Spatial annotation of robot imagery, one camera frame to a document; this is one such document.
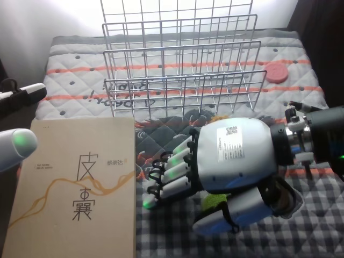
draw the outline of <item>white wall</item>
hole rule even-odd
[[[131,3],[135,0],[126,1],[128,6],[136,6]],[[286,27],[296,3],[254,0],[256,27]],[[100,36],[102,23],[99,0],[0,0],[0,58],[8,75],[20,86],[40,82],[55,36]]]

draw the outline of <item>book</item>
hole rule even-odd
[[[133,118],[33,121],[3,258],[135,255]]]

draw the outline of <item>dark printed pattern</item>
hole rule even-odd
[[[287,177],[304,198],[300,210],[289,220],[266,218],[237,235],[203,237],[192,232],[203,193],[154,211],[142,207],[151,162],[184,141],[191,128],[209,123],[213,115],[193,110],[184,118],[136,124],[137,257],[344,257],[344,184],[333,175],[320,173],[313,180]],[[259,119],[269,126],[275,123],[272,117]]]

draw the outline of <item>quilted fabric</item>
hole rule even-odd
[[[104,44],[68,42],[55,44],[47,64],[44,83],[47,97],[39,103],[36,119],[68,119],[111,116],[103,80]],[[234,114],[223,106],[218,115],[255,117],[268,125],[284,118],[288,101],[326,108],[323,92],[301,42],[295,37],[256,37],[262,41],[257,69],[271,61],[286,65],[288,79],[281,84],[265,82],[256,109],[238,105]],[[190,109],[182,117],[172,110],[156,110],[149,117],[138,113],[137,154],[137,257],[344,257],[343,184],[327,164],[312,167],[313,180],[300,168],[286,171],[286,180],[304,198],[304,206],[291,219],[266,218],[237,235],[204,238],[193,234],[194,216],[200,211],[199,193],[187,200],[156,211],[142,208],[143,188],[152,160],[172,150],[192,127],[205,125],[213,116],[209,105],[201,114]]]

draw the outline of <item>pink round object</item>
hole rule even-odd
[[[288,78],[288,69],[281,63],[269,63],[265,66],[267,81],[270,83],[282,83]]]

